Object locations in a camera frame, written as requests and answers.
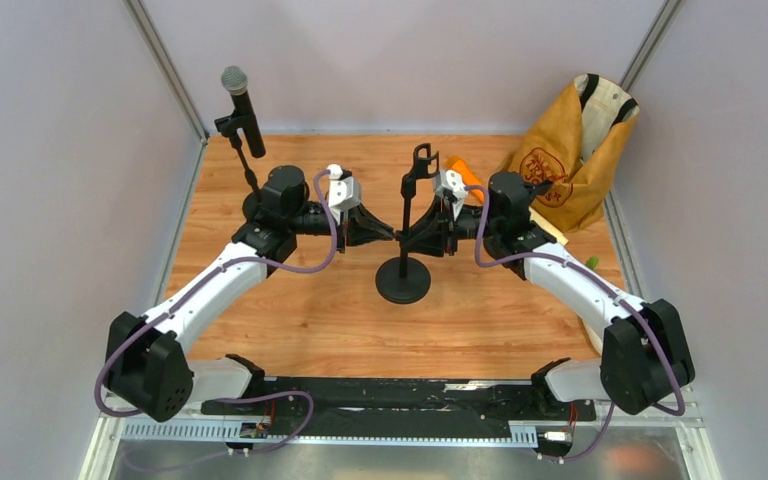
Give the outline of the orange microphone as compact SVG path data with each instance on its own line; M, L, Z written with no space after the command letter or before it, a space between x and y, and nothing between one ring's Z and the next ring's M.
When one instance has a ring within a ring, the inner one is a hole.
M483 183L465 160L457 156L452 156L446 161L445 169L454 170L462 176L466 191L468 192L467 196L471 196L478 205L483 205L485 203Z

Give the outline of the cream microphone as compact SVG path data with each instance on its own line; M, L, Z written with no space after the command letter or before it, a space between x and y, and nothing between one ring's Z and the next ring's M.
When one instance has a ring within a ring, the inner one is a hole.
M557 227L533 208L529 208L529 211L531 219L536 222L541 229L552 235L560 245L567 245L568 238Z

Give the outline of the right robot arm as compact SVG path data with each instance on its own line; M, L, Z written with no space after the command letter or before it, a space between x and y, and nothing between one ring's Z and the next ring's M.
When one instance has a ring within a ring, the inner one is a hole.
M602 342L598 359L559 360L541 372L530 392L533 410L555 418L572 401L610 401L636 415L649 408L682 416L683 387L695 378L678 310L670 302L646 301L623 291L586 267L531 217L531 203L553 183L530 183L514 172L497 172L487 187L468 185L453 170L431 175L435 198L409 242L440 239L438 253L458 241L475 242L481 268L502 266L539 286L571 309ZM481 206L465 204L478 190Z

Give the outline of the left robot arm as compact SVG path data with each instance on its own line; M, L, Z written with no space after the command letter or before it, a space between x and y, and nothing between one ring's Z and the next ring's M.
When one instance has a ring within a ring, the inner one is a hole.
M244 201L245 223L218 257L182 290L141 315L123 312L111 323L106 360L94 385L94 401L111 417L105 392L131 405L130 415L157 422L188 404L228 400L242 414L260 410L266 388L254 380L251 362L235 355L189 362L187 354L205 329L248 290L275 271L314 274L348 246L394 239L394 229L361 202L361 187L348 170L331 164L308 182L297 166L273 168Z

